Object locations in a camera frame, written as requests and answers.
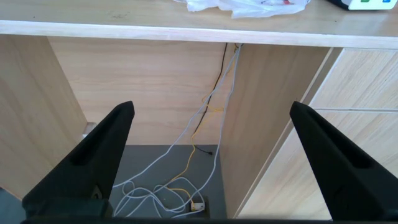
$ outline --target wooden panel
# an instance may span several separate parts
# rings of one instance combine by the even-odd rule
[[[0,186],[22,198],[86,126],[46,37],[0,35]]]
[[[114,39],[50,38],[88,121],[100,122],[118,103],[132,100],[136,116],[127,144],[172,144],[210,93],[220,73],[225,44]],[[224,64],[232,57],[229,44]],[[212,99],[222,107],[232,73]],[[197,116],[178,144],[190,144]],[[221,113],[196,136],[217,144]]]
[[[398,113],[319,111],[331,124],[398,175]],[[330,214],[293,130],[239,217],[329,220]]]
[[[188,12],[172,0],[0,0],[0,33],[398,49],[398,7],[348,12],[328,1],[271,18]]]
[[[314,108],[398,109],[398,51],[344,49]]]
[[[221,142],[227,213],[233,217],[329,49],[244,45]]]

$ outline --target white device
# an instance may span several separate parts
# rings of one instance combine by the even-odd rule
[[[398,0],[329,0],[348,10],[388,10],[392,9]]]

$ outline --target power cord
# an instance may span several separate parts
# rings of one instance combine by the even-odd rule
[[[227,46],[228,46],[228,43],[225,43],[223,59],[222,59],[222,61],[221,61],[220,74],[218,74],[218,78],[217,78],[217,80],[216,80],[216,83],[214,84],[214,87],[213,87],[212,91],[216,88],[217,83],[218,83],[218,80],[220,80],[221,74],[223,73],[224,60],[225,60],[225,54],[226,54],[226,48],[227,48]],[[199,128],[201,122],[203,121],[203,118],[205,117],[205,115],[206,115],[206,113],[207,113],[207,109],[208,109],[208,105],[209,105],[210,100],[211,100],[211,96],[212,96],[212,95],[210,95],[210,97],[208,97],[208,100],[207,100],[207,102],[206,102],[206,104],[207,104],[206,109],[205,109],[205,111],[203,112],[203,114],[201,115],[201,118],[200,118],[200,120],[199,120],[199,123],[198,123],[197,128],[195,128],[195,130],[193,131],[194,134],[198,131],[198,128]],[[194,145],[194,146],[195,146],[195,148],[197,148],[197,149],[198,149],[199,151],[201,151],[201,152],[207,153],[207,154],[209,154],[209,155],[211,155],[211,156],[213,155],[213,152],[203,150],[203,149],[199,148],[197,145]]]

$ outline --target desk top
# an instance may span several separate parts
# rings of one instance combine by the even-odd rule
[[[172,0],[0,0],[0,34],[398,49],[398,6],[349,12],[312,0],[297,14],[231,19]]]

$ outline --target drawer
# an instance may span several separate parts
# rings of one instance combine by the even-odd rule
[[[344,49],[313,108],[398,109],[398,51]]]

